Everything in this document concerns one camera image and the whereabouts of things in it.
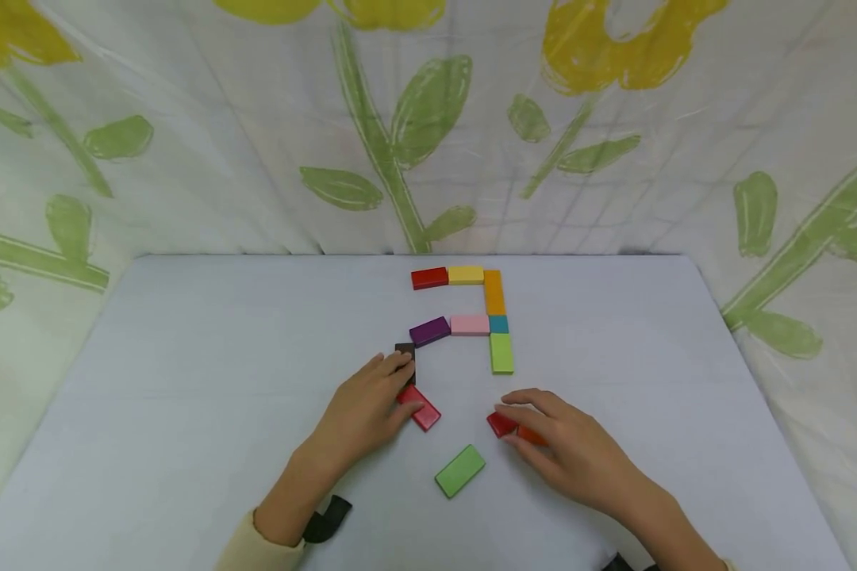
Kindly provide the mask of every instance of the cream sleeve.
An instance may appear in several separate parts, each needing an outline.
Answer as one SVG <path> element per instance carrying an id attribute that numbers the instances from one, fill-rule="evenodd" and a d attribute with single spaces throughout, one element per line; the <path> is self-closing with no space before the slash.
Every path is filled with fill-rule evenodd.
<path id="1" fill-rule="evenodd" d="M 296 547 L 268 542 L 254 528 L 254 512 L 249 512 L 219 555 L 216 571 L 291 571 L 302 559 L 304 548 L 304 540 Z"/>

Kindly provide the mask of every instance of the domino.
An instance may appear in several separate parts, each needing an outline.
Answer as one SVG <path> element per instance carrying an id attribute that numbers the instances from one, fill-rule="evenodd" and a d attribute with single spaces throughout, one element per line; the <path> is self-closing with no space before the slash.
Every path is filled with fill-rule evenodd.
<path id="1" fill-rule="evenodd" d="M 438 408 L 435 408 L 434 404 L 429 402 L 428 398 L 422 396 L 422 393 L 419 392 L 419 389 L 416 389 L 415 385 L 407 385 L 405 389 L 397 395 L 397 402 L 403 404 L 412 400 L 425 403 L 425 406 L 422 409 L 416 410 L 416 413 L 412 415 L 412 419 L 413 422 L 422 428 L 423 432 L 428 432 L 428 429 L 431 428 L 435 422 L 439 421 L 441 413 L 438 411 Z"/>
<path id="2" fill-rule="evenodd" d="M 507 333 L 508 331 L 508 316 L 507 315 L 490 315 L 489 316 L 489 332 Z"/>
<path id="3" fill-rule="evenodd" d="M 452 315 L 451 335 L 489 335 L 489 317 L 486 315 Z"/>
<path id="4" fill-rule="evenodd" d="M 451 266 L 448 283 L 451 285 L 481 285 L 485 281 L 481 266 Z"/>
<path id="5" fill-rule="evenodd" d="M 502 289 L 502 273 L 499 270 L 485 270 L 484 285 L 486 297 L 486 313 L 489 315 L 505 315 L 505 290 Z"/>
<path id="6" fill-rule="evenodd" d="M 412 272 L 413 289 L 436 288 L 448 284 L 447 268 L 430 268 Z"/>
<path id="7" fill-rule="evenodd" d="M 549 443 L 547 443 L 543 437 L 538 435 L 536 432 L 531 431 L 528 427 L 517 427 L 517 436 L 523 438 L 527 443 L 531 443 L 532 445 L 549 447 Z"/>
<path id="8" fill-rule="evenodd" d="M 413 356 L 413 360 L 416 360 L 416 344 L 415 343 L 397 343 L 394 345 L 394 351 L 399 351 L 400 353 L 409 353 Z M 413 370 L 412 377 L 406 381 L 407 385 L 415 385 L 416 384 L 416 371 Z"/>
<path id="9" fill-rule="evenodd" d="M 451 499 L 484 467 L 484 459 L 471 444 L 435 476 L 435 482 L 438 482 L 441 492 Z"/>
<path id="10" fill-rule="evenodd" d="M 489 423 L 491 431 L 495 433 L 495 438 L 497 439 L 500 439 L 506 434 L 511 434 L 514 432 L 514 428 L 517 428 L 517 422 L 514 422 L 509 419 L 509 417 L 500 415 L 496 412 L 488 415 L 486 417 L 486 422 Z"/>
<path id="11" fill-rule="evenodd" d="M 511 352 L 511 335 L 508 335 L 508 333 L 490 333 L 489 351 L 491 354 L 492 374 L 514 373 L 514 355 Z"/>
<path id="12" fill-rule="evenodd" d="M 451 326 L 443 318 L 430 320 L 430 322 L 422 325 L 417 325 L 409 330 L 409 337 L 412 338 L 416 347 L 422 347 L 433 341 L 438 341 L 443 337 L 451 334 Z"/>

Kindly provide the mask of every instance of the yellow flower print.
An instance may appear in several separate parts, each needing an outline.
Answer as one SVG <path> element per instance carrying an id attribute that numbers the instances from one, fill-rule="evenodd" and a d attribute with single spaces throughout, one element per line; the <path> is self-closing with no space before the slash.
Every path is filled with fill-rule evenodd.
<path id="1" fill-rule="evenodd" d="M 321 0 L 214 0 L 232 16 L 258 24 L 294 24 L 308 17 Z"/>
<path id="2" fill-rule="evenodd" d="M 406 31 L 431 28 L 444 14 L 445 0 L 342 0 L 345 10 L 330 6 L 357 29 Z"/>
<path id="3" fill-rule="evenodd" d="M 80 61 L 79 54 L 27 0 L 0 0 L 0 68 L 11 56 L 49 66 Z"/>
<path id="4" fill-rule="evenodd" d="M 695 29 L 728 0 L 663 0 L 644 30 L 614 40 L 605 30 L 609 0 L 554 0 L 543 40 L 544 77 L 565 95 L 613 82 L 650 90 L 686 62 Z"/>

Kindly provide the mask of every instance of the orange wooden block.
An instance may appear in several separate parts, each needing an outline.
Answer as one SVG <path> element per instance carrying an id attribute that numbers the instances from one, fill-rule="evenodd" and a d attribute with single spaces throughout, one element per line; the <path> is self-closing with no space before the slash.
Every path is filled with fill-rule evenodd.
<path id="1" fill-rule="evenodd" d="M 485 270 L 482 287 L 486 294 L 486 314 L 505 315 L 505 290 L 502 289 L 502 273 L 500 270 Z"/>
<path id="2" fill-rule="evenodd" d="M 517 436 L 523 438 L 527 443 L 531 443 L 533 446 L 549 447 L 549 443 L 547 443 L 543 437 L 531 431 L 528 427 L 517 427 Z"/>

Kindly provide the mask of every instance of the green wooden block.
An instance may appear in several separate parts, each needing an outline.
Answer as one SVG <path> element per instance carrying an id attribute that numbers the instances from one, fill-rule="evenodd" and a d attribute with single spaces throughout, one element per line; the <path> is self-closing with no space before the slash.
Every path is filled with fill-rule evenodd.
<path id="1" fill-rule="evenodd" d="M 444 495 L 453 498 L 463 486 L 467 485 L 468 481 L 472 480 L 473 476 L 480 473 L 484 466 L 484 459 L 471 444 L 435 476 L 435 481 L 438 482 Z"/>
<path id="2" fill-rule="evenodd" d="M 511 352 L 510 333 L 490 333 L 489 352 L 492 374 L 514 373 L 514 354 Z"/>

